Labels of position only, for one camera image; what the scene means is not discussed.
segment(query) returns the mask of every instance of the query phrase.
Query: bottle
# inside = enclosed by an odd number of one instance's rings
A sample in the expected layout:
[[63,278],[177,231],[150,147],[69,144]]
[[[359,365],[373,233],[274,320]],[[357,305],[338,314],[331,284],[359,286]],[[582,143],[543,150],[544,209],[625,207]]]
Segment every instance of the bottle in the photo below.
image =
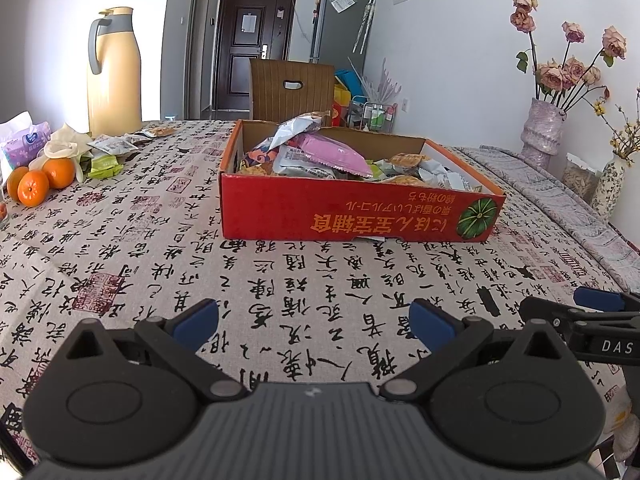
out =
[[89,32],[87,101],[95,139],[142,129],[142,62],[133,33],[133,9],[103,10]]

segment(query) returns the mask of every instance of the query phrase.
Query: table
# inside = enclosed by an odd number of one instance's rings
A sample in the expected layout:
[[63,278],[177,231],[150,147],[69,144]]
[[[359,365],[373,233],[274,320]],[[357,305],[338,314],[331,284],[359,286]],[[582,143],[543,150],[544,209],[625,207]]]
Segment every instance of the table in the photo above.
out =
[[[20,418],[24,399],[85,317],[129,328],[214,298],[220,326],[198,355],[246,386],[378,386],[429,354],[409,330],[413,298],[517,328],[526,296],[573,304],[578,285],[619,290],[579,244],[495,175],[508,198],[483,244],[225,240],[217,179],[233,126],[185,123],[115,178],[52,193],[34,209],[10,206],[0,231],[0,414],[32,456]],[[252,210],[251,196],[245,204],[247,214],[269,214]],[[623,384],[618,367],[586,371],[607,400]]]

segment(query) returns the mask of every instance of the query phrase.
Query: pink snack package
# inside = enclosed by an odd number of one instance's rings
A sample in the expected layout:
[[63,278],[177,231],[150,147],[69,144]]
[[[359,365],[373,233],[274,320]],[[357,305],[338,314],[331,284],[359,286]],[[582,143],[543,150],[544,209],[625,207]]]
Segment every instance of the pink snack package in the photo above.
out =
[[345,173],[364,177],[373,176],[364,157],[342,142],[316,133],[300,134],[294,141],[297,147],[306,153],[309,160]]

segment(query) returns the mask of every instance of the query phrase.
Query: red box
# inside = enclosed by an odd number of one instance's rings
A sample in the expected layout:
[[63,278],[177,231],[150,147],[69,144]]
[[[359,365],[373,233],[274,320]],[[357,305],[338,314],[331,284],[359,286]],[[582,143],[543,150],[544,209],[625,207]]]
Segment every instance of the red box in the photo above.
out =
[[236,174],[245,152],[278,125],[238,121],[220,164],[220,207],[225,238],[338,240],[361,236],[412,242],[484,242],[505,195],[487,177],[432,140],[323,128],[365,158],[421,153],[457,171],[482,193],[356,180]]

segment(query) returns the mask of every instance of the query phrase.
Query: refrigerator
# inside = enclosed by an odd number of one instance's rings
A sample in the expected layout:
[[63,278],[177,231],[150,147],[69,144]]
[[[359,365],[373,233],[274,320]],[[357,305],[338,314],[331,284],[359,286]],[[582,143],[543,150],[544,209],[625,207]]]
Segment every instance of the refrigerator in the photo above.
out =
[[362,54],[360,53],[362,38],[355,54],[353,45],[358,37],[369,0],[355,0],[353,5],[341,12],[335,9],[332,1],[318,0],[309,61],[333,65],[336,70],[352,70],[349,62],[351,59],[355,69],[362,74],[367,45]]

